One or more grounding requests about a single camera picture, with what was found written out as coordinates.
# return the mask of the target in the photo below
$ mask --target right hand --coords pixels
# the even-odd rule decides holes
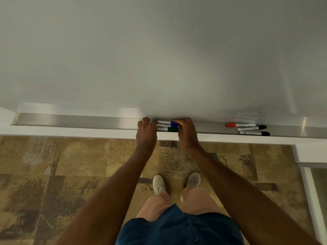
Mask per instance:
[[[174,122],[181,125],[178,126],[178,137],[182,148],[185,151],[198,148],[200,144],[192,119],[176,119]]]

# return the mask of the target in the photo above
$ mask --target red marker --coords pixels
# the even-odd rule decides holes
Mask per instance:
[[[226,127],[252,127],[257,126],[256,124],[237,124],[237,123],[229,123],[225,125]]]

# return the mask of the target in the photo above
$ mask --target white sneaker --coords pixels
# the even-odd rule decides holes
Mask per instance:
[[[152,185],[153,185],[153,190],[156,193],[156,195],[158,195],[162,191],[163,192],[166,191],[166,186],[165,186],[164,180],[160,174],[157,174],[153,177]]]
[[[194,172],[191,174],[191,176],[188,178],[188,182],[186,184],[186,187],[193,189],[200,185],[201,182],[201,175],[198,172]]]

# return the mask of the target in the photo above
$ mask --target floor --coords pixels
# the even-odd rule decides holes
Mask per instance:
[[[314,234],[300,170],[290,146],[201,144],[217,161],[252,182]],[[135,140],[0,136],[0,244],[54,241],[135,146]],[[164,177],[171,202],[180,204],[182,188],[194,171],[198,167],[178,142],[158,141],[125,221],[135,217],[154,195],[154,175]],[[201,185],[222,206],[204,177]]]

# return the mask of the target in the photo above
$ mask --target navy shirt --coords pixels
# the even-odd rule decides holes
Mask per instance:
[[[239,228],[220,213],[186,214],[174,204],[157,220],[133,218],[121,228],[116,245],[219,244],[244,245]]]

